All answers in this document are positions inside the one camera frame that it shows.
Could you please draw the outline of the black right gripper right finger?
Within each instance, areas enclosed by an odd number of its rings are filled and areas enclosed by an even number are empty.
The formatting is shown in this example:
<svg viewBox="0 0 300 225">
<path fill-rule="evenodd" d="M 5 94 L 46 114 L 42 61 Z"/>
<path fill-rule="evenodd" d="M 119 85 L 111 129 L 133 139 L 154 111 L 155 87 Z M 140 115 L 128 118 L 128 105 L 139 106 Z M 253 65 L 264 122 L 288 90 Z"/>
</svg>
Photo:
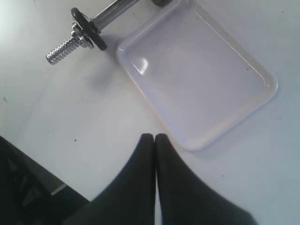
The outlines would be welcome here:
<svg viewBox="0 0 300 225">
<path fill-rule="evenodd" d="M 205 184 L 186 165 L 166 134 L 155 137 L 156 170 L 164 225 L 256 225 L 254 217 Z"/>
</svg>

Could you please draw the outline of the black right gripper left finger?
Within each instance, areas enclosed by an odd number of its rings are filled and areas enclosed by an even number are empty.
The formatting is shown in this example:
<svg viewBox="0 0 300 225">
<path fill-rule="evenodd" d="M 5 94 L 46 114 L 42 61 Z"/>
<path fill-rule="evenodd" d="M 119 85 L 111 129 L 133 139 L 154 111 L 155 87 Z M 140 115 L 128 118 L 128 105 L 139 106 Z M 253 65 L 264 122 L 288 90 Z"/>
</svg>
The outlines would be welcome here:
<svg viewBox="0 0 300 225">
<path fill-rule="evenodd" d="M 155 221 L 154 137 L 142 134 L 115 179 L 91 202 L 66 218 L 64 225 L 152 225 Z"/>
</svg>

